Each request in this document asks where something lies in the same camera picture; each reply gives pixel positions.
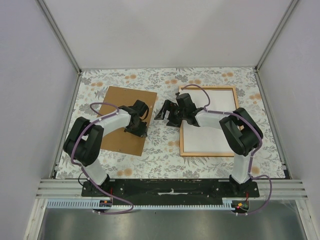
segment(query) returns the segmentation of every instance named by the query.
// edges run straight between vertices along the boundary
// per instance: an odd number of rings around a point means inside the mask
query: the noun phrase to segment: brown board
[[[123,105],[132,106],[136,100],[145,102],[149,107],[149,115],[144,122],[147,122],[147,126],[149,126],[156,97],[156,92],[109,86],[103,102],[114,104],[118,107]],[[112,106],[102,105],[99,113],[106,115],[114,110],[115,108]],[[101,149],[141,156],[145,140],[145,137],[135,136],[129,132],[124,132],[124,128],[119,128],[102,139]]]

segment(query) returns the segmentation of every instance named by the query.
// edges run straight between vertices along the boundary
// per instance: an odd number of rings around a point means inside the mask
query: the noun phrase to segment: floor
[[[251,201],[250,208],[262,203]],[[137,210],[98,215],[90,209],[46,209],[38,240],[307,240],[295,201],[271,201],[261,213]]]
[[[157,92],[152,119],[166,99],[175,100],[178,86],[195,83],[203,86],[236,86],[239,106],[245,108],[264,138],[253,160],[252,175],[284,178],[285,174],[273,138],[262,98],[252,68],[147,68],[147,69],[92,69],[83,73],[69,130],[76,118],[94,119],[89,108],[93,102],[103,101],[108,86]],[[228,178],[233,169],[232,157],[181,157],[179,131],[166,126],[164,121],[151,120],[142,156],[101,150],[98,157],[111,178]],[[62,152],[57,179],[78,178],[81,170]]]

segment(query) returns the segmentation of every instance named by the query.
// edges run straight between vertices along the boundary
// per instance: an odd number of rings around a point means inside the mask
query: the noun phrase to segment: wooden frame
[[[236,108],[239,108],[239,102],[238,102],[238,97],[237,97],[237,92],[236,92],[236,86],[201,86],[205,90],[226,90],[226,91],[232,91],[233,92],[233,99],[234,99],[234,104]],[[196,86],[188,86],[188,90],[199,90],[201,91],[200,88]],[[216,153],[210,153],[210,152],[185,152],[184,150],[184,129],[183,129],[183,122],[180,127],[180,156],[181,157],[234,157],[234,153],[230,152],[216,152]]]

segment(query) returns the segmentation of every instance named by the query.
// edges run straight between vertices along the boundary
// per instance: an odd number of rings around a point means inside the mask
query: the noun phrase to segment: white panel
[[[320,220],[320,1],[300,1],[260,71],[288,155]]]
[[[255,66],[290,0],[46,0],[82,68]]]
[[[35,0],[2,2],[0,29],[0,239],[21,240],[77,76]]]
[[[236,104],[232,90],[206,90],[211,104],[208,110],[234,111]],[[197,108],[208,103],[207,96],[201,90],[183,90],[189,93]],[[196,127],[183,121],[183,149],[186,153],[234,153],[221,129],[213,127]]]

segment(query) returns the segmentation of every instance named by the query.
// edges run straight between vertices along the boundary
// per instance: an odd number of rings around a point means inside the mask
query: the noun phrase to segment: floral pattern
[[[174,101],[178,87],[188,83],[202,86],[236,86],[239,105],[250,113],[264,134],[262,149],[256,153],[253,160],[252,174],[266,174],[271,178],[285,177],[252,68],[86,70],[82,75],[69,131],[76,118],[96,117],[89,104],[103,101],[108,86],[157,92],[142,156],[102,149],[98,160],[105,171],[111,178],[228,178],[234,164],[232,157],[181,157],[179,129],[166,126],[166,121],[153,120],[164,101]],[[80,168],[72,165],[70,157],[62,152],[56,178],[77,178],[80,173]]]

